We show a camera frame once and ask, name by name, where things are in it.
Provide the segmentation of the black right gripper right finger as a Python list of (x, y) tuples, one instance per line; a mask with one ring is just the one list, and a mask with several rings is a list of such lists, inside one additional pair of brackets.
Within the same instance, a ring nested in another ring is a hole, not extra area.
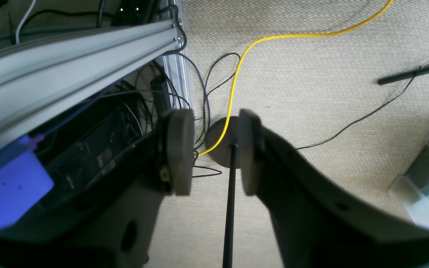
[(285, 268), (429, 268), (429, 229), (342, 190), (242, 109), (243, 189), (267, 208)]

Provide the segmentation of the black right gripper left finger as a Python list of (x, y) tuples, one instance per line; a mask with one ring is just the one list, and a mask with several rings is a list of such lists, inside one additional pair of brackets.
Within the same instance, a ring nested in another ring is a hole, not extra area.
[(189, 195), (194, 117), (174, 110), (70, 200), (0, 230), (0, 267), (141, 268), (166, 195)]

